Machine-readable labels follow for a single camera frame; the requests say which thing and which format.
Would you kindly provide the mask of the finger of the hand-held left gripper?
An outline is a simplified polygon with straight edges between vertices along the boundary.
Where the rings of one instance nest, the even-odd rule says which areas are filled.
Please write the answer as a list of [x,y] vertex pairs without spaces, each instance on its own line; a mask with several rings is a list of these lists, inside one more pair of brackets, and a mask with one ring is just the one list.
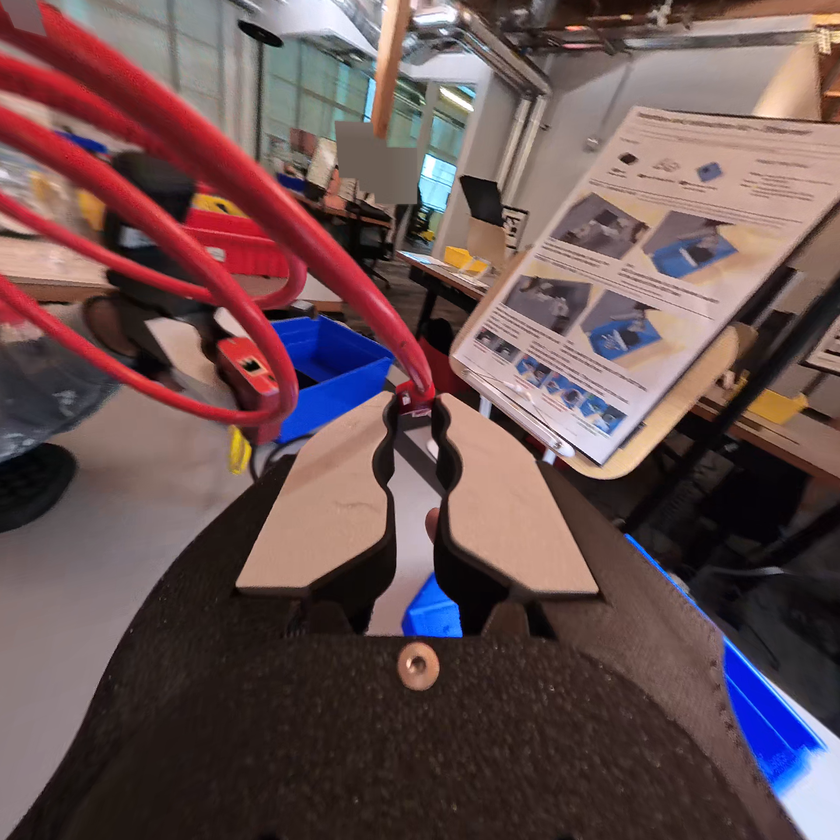
[[144,323],[157,348],[163,351],[178,382],[217,382],[217,370],[205,355],[198,330],[188,322],[152,318]]

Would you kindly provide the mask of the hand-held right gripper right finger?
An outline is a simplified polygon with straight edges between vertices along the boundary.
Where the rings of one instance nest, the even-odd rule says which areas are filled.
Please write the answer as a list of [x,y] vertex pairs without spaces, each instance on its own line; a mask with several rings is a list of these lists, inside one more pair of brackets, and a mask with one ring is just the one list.
[[460,613],[599,595],[538,461],[516,438],[450,394],[435,400],[432,431],[444,492],[434,571]]

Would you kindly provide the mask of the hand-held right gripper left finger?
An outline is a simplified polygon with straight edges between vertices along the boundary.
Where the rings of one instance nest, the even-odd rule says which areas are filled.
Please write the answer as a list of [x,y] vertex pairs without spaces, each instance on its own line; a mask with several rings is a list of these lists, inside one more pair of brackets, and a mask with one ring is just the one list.
[[246,595],[365,611],[392,583],[396,396],[381,392],[298,451],[236,580]]

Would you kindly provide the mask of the red ethernet splitter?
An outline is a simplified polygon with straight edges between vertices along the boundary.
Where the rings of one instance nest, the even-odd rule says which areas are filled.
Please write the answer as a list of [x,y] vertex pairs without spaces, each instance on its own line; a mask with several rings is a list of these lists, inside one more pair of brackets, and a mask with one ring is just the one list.
[[256,343],[246,337],[227,337],[216,344],[216,368],[241,411],[276,411],[280,393],[276,377]]

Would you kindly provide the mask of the blue plastic bin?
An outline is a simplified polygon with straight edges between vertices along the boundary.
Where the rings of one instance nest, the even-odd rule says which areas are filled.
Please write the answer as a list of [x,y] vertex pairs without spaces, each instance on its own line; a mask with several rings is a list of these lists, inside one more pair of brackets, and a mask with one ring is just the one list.
[[272,323],[299,383],[295,410],[283,421],[279,444],[316,432],[382,392],[394,355],[385,346],[330,318]]
[[[461,637],[458,606],[431,574],[402,617],[406,637]],[[760,672],[723,638],[723,674],[734,716],[771,789],[778,796],[801,782],[824,740]]]

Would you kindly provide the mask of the person's left hand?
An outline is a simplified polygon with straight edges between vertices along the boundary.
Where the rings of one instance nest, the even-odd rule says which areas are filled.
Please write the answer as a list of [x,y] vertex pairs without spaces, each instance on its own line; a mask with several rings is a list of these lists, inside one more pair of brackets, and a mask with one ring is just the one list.
[[137,359],[139,348],[123,330],[115,298],[91,297],[83,303],[81,314],[93,343],[113,356]]

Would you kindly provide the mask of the red plastic crate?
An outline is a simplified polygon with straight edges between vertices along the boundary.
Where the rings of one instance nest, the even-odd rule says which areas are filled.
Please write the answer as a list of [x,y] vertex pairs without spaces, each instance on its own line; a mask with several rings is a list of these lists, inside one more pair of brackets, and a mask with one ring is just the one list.
[[192,207],[184,228],[232,275],[288,277],[284,252],[247,217]]

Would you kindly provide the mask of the wooden table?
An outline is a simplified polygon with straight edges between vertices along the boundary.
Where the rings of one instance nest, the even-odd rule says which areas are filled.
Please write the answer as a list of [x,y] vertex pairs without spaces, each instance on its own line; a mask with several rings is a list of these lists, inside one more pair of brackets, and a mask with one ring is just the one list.
[[[2,274],[39,302],[78,302],[113,290],[104,266],[74,251],[38,238],[1,237]],[[278,291],[286,280],[273,277],[233,275],[252,297]],[[313,277],[299,297],[320,312],[341,312],[343,302]]]
[[433,318],[439,300],[469,316],[487,293],[487,288],[477,279],[461,276],[452,266],[430,255],[397,250],[395,257],[409,267],[410,281],[425,292],[416,321],[415,337],[418,339]]
[[839,489],[839,432],[802,413],[785,424],[746,411],[725,432],[782,460],[808,476]]

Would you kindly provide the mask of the black floor lamp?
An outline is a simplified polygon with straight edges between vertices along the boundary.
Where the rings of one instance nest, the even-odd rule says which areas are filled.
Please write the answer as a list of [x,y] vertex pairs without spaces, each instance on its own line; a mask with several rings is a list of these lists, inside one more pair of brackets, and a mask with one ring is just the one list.
[[255,75],[253,88],[253,140],[255,159],[261,156],[261,144],[264,127],[264,96],[266,84],[266,53],[268,49],[278,49],[284,46],[280,35],[279,7],[269,6],[268,2],[256,10],[241,14],[237,21],[238,30],[255,47]]

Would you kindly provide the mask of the cardboard box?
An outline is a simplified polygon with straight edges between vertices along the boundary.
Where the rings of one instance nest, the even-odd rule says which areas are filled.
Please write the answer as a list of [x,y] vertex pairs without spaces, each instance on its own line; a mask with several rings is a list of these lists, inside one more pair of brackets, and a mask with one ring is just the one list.
[[469,254],[492,269],[504,269],[509,257],[508,233],[497,183],[473,175],[461,175],[458,182],[469,210]]

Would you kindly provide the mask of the wooden post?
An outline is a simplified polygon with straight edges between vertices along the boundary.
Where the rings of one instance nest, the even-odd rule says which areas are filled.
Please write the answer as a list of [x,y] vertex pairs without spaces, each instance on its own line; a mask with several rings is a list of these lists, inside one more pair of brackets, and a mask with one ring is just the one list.
[[412,18],[410,1],[383,3],[381,31],[374,75],[371,127],[374,137],[387,141],[393,111],[396,83],[403,60],[403,41]]

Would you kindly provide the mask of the metal air duct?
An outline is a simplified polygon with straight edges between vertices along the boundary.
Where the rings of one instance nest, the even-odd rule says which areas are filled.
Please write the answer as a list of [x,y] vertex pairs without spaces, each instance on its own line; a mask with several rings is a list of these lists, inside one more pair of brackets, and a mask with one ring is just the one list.
[[408,31],[413,37],[409,53],[413,58],[465,52],[480,59],[523,97],[549,98],[553,94],[546,74],[464,3],[422,6],[413,11]]

